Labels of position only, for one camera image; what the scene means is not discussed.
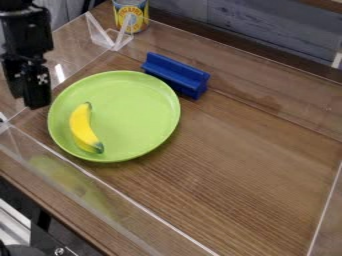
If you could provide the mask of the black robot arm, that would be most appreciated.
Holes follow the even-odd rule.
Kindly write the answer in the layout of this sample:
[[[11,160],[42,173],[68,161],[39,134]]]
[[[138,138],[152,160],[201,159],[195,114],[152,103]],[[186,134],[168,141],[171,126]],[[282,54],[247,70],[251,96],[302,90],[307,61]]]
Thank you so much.
[[[44,54],[54,50],[51,13],[34,0],[0,0],[0,64],[11,94],[38,109],[51,104],[51,75]]]

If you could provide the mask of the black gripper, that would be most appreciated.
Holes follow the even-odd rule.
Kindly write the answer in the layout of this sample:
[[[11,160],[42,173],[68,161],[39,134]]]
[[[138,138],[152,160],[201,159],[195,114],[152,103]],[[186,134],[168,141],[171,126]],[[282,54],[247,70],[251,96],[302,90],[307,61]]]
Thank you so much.
[[[24,79],[22,62],[43,64],[44,54],[54,50],[51,12],[38,4],[0,4],[0,27],[0,60],[11,94],[15,99],[24,96],[31,109],[46,107],[52,99],[50,70],[44,65],[28,65]]]

